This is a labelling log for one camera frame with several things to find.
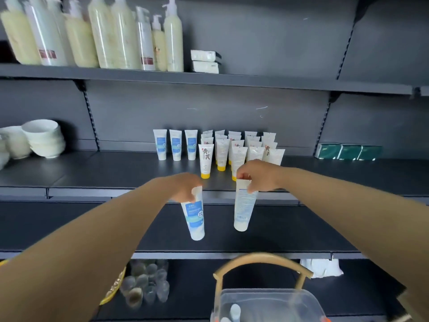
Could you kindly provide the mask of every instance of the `shampoo bottle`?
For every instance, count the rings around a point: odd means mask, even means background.
[[[141,68],[143,70],[155,71],[154,45],[149,11],[142,7],[136,7],[136,10]]]
[[[111,13],[118,42],[117,67],[119,69],[141,69],[137,49],[136,21],[126,0],[115,0],[111,6]]]
[[[182,22],[177,16],[176,0],[169,0],[167,17],[164,20],[164,32],[167,45],[167,69],[171,72],[183,72],[183,31]]]
[[[51,11],[54,16],[55,23],[57,24],[58,32],[60,33],[61,44],[66,55],[67,64],[69,66],[75,66],[75,60],[73,58],[72,47],[70,46],[69,38],[67,37],[66,22],[64,20],[64,14],[61,11],[61,0],[46,0],[48,10]]]
[[[0,14],[12,51],[21,64],[38,65],[39,51],[27,16],[18,0],[5,0],[7,10]]]
[[[44,66],[67,66],[67,58],[61,42],[54,15],[48,10],[46,0],[24,2],[41,62]]]
[[[92,0],[88,14],[100,68],[114,69],[117,47],[110,8],[104,0]]]
[[[70,0],[70,15],[66,16],[66,30],[76,64],[81,68],[97,68],[98,58],[91,25],[83,20],[78,0]]]
[[[154,15],[152,23],[152,37],[154,45],[156,70],[167,71],[167,48],[165,44],[165,34],[161,30],[159,18],[161,15]]]

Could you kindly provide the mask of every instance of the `person's right hand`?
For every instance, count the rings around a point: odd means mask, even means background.
[[[255,159],[248,161],[237,170],[237,179],[251,179],[247,191],[272,191],[279,188],[278,181],[281,178],[283,168],[281,166]]]

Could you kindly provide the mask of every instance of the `person's left arm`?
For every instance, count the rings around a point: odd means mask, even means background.
[[[0,268],[2,320],[89,321],[164,204],[194,201],[200,185],[189,173],[155,178],[26,249]]]

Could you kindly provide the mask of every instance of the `gray back panel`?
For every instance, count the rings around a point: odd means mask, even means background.
[[[278,146],[312,152],[328,101],[324,91],[274,88],[112,81],[87,88],[100,146],[152,143],[153,129],[230,129],[276,132]]]
[[[0,127],[51,119],[72,148],[97,149],[85,99],[73,81],[0,80],[0,91]]]
[[[89,1],[81,0],[83,9]],[[164,15],[161,5],[167,0],[127,3]],[[185,69],[193,48],[219,52],[224,73],[335,78],[356,4],[357,0],[178,0]]]
[[[429,0],[379,0],[353,31],[341,80],[429,85]]]
[[[429,159],[429,99],[343,94],[320,142],[383,146],[385,158]]]

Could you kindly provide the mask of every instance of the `transparent storage box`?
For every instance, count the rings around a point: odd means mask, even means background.
[[[270,263],[300,273],[295,289],[222,289],[223,276],[230,270],[249,263]],[[229,316],[233,304],[241,308],[240,322],[326,322],[317,299],[303,290],[305,278],[313,272],[302,265],[270,253],[252,253],[229,261],[213,274],[216,279],[214,321]]]

